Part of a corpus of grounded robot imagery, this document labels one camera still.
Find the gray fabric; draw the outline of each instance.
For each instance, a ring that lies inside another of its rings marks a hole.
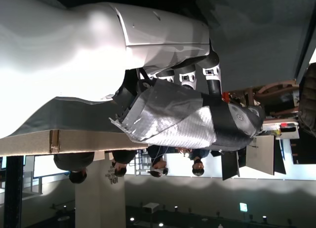
[[[158,79],[138,97],[122,124],[112,123],[134,142],[204,148],[216,136],[210,109],[202,103],[199,92]]]
[[[249,110],[238,105],[228,104],[229,110],[237,128],[250,138],[261,131],[262,121],[259,112],[252,108]]]

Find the sign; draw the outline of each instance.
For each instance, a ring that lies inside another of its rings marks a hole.
[[[248,211],[247,204],[241,202],[239,205],[240,205],[240,210],[242,212],[247,212]]]

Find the black joint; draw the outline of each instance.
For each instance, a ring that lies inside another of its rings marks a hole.
[[[189,74],[196,70],[196,66],[194,64],[185,66],[183,68],[175,69],[177,74]]]
[[[160,73],[156,74],[157,77],[163,77],[163,76],[174,76],[174,71],[172,69],[167,69],[164,71],[161,71]]]
[[[206,59],[197,63],[203,69],[211,69],[219,65],[219,57],[216,52],[212,51],[209,53]]]

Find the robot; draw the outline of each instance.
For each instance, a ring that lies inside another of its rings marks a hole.
[[[118,3],[63,10],[36,0],[0,0],[0,138],[56,97],[119,101],[125,71],[169,82],[176,74],[195,90],[196,65],[210,94],[220,97],[219,58],[208,26],[198,20]]]

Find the person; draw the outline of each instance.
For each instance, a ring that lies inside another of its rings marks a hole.
[[[81,184],[87,178],[87,166],[93,162],[94,152],[55,154],[57,168],[70,171],[69,180]]]
[[[176,148],[179,153],[189,153],[189,159],[193,160],[192,173],[196,176],[201,176],[204,174],[204,165],[201,161],[202,158],[207,157],[209,150],[205,149],[186,149],[186,148]]]
[[[168,174],[167,162],[163,160],[163,155],[168,152],[169,147],[152,145],[147,148],[148,155],[151,157],[152,165],[150,174],[154,177],[161,177]]]
[[[134,159],[136,150],[116,150],[112,152],[113,160],[112,166],[114,167],[114,174],[117,177],[123,177],[127,172],[127,164]]]

